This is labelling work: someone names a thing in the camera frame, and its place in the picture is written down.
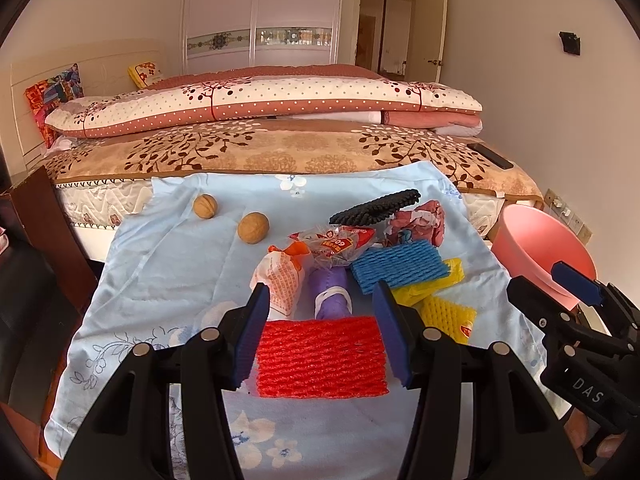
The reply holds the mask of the person's right hand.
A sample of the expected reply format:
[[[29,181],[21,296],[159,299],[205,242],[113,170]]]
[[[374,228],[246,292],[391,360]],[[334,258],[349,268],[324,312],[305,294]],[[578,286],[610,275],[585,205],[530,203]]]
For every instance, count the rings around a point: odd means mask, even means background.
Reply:
[[[564,424],[564,429],[577,456],[582,458],[582,447],[588,437],[588,419],[586,415],[573,408],[570,412],[570,417]],[[599,458],[612,457],[625,438],[626,434],[611,434],[606,437],[597,448],[597,456]]]

